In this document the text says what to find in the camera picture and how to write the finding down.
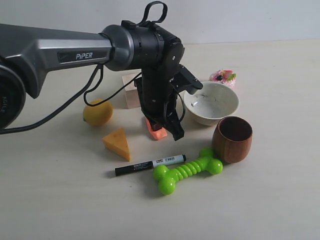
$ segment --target lemon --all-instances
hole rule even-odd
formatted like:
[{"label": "lemon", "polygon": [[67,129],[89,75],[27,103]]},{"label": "lemon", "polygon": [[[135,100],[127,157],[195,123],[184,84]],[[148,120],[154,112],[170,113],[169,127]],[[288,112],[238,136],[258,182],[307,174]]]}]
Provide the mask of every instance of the lemon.
[{"label": "lemon", "polygon": [[[102,99],[96,99],[90,104],[97,104]],[[83,110],[83,120],[91,126],[102,126],[107,123],[112,117],[114,108],[109,101],[101,103],[97,106],[85,106]]]}]

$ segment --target green dog toy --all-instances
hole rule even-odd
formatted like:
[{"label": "green dog toy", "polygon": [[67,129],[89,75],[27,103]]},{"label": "green dog toy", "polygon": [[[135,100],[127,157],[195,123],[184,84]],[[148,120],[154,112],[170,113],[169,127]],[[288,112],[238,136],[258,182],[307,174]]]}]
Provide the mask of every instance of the green dog toy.
[{"label": "green dog toy", "polygon": [[178,166],[168,169],[165,165],[158,165],[153,170],[154,178],[159,181],[158,187],[163,195],[172,194],[176,189],[176,182],[200,173],[208,171],[212,175],[221,173],[223,164],[214,157],[214,151],[209,148],[203,148],[199,153],[199,158]]}]

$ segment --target white wall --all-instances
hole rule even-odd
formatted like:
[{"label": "white wall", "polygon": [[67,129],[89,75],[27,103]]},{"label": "white wall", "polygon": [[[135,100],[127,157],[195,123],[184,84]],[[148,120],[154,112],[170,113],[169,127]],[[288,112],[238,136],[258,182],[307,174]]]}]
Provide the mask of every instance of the white wall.
[{"label": "white wall", "polygon": [[[152,0],[0,0],[0,23],[99,32],[138,23]],[[163,0],[185,44],[320,38],[320,0]],[[158,17],[160,7],[150,13]]]}]

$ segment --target wooden cup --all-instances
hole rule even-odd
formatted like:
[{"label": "wooden cup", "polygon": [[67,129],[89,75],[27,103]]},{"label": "wooden cup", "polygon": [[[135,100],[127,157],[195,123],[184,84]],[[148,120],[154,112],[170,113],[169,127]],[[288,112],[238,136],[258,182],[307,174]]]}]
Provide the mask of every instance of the wooden cup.
[{"label": "wooden cup", "polygon": [[237,116],[221,119],[212,136],[212,148],[216,157],[233,164],[246,158],[252,143],[251,125]]}]

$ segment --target robotic arm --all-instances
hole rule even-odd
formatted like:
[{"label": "robotic arm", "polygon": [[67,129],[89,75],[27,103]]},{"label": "robotic arm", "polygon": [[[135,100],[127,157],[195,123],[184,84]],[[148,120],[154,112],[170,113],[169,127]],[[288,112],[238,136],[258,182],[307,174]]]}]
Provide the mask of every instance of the robotic arm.
[{"label": "robotic arm", "polygon": [[[149,21],[155,4],[163,5],[162,16]],[[140,23],[123,20],[99,34],[0,24],[0,134],[20,114],[26,94],[39,96],[48,72],[104,65],[111,71],[141,69],[134,83],[142,113],[154,131],[165,128],[175,141],[183,138],[178,95],[203,85],[180,64],[181,40],[158,25],[167,12],[165,3],[153,1]]]}]

